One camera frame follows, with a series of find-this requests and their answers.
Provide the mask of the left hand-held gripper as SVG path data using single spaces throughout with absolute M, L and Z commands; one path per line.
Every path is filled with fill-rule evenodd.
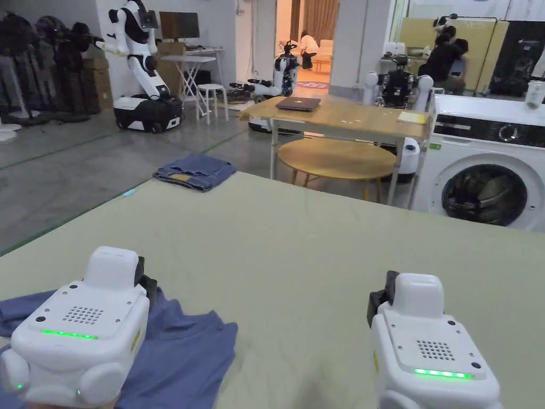
M 84 277 L 60 287 L 14 330 L 4 390 L 27 403 L 112 403 L 144 341 L 152 296 L 143 259 L 102 246 Z

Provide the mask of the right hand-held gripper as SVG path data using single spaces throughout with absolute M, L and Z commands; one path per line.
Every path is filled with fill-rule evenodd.
M 491 368 L 444 312 L 438 277 L 388 271 L 369 295 L 367 322 L 378 408 L 502 408 Z

